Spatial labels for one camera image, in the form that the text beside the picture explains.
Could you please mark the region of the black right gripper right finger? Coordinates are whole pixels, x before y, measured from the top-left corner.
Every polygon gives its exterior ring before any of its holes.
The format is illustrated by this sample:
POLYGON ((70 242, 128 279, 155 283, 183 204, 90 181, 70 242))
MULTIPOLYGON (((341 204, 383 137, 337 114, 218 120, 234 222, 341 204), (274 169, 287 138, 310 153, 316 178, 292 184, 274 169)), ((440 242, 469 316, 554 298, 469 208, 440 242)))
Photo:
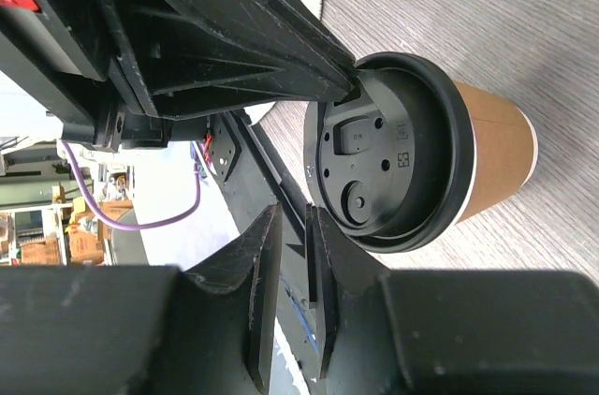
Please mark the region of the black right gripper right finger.
POLYGON ((392 270, 306 209, 331 394, 594 394, 598 288, 571 271, 392 270))

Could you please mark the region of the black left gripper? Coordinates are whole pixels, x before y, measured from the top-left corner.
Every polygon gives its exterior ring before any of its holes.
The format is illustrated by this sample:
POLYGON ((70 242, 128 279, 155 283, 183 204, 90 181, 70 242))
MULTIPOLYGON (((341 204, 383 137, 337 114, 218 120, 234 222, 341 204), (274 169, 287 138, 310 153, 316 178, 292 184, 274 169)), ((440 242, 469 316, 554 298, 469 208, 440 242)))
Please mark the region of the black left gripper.
POLYGON ((1 0, 1 68, 91 150, 163 149, 143 59, 159 47, 132 12, 156 0, 1 0))

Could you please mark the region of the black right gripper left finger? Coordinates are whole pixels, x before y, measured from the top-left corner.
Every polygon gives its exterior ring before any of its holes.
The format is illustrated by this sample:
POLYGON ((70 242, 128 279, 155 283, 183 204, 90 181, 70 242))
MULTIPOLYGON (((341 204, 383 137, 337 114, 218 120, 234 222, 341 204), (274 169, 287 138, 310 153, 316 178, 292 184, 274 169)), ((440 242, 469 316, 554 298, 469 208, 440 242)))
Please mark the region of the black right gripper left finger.
POLYGON ((188 271, 1 270, 5 394, 265 394, 282 252, 270 205, 188 271))

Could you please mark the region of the black plastic cup lid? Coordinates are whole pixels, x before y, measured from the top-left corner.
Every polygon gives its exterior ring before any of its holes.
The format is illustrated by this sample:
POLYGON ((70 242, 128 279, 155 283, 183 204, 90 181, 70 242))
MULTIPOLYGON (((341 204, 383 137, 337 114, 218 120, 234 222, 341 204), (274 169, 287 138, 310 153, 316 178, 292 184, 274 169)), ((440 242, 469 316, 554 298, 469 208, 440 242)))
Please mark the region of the black plastic cup lid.
POLYGON ((475 134, 457 85, 430 60, 379 52, 339 102, 311 102, 303 161, 315 205, 379 254, 423 247, 457 223, 474 187, 475 134))

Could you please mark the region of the brown paper coffee cup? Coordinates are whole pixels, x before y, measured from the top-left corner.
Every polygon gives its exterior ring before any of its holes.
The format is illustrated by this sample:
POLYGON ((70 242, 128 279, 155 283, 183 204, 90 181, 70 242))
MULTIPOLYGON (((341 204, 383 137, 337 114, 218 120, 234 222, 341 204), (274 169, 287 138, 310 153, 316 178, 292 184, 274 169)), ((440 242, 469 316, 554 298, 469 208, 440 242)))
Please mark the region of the brown paper coffee cup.
POLYGON ((468 193, 455 224, 514 195, 535 170, 539 145, 526 114, 513 102, 467 83, 455 82, 468 110, 475 159, 468 193))

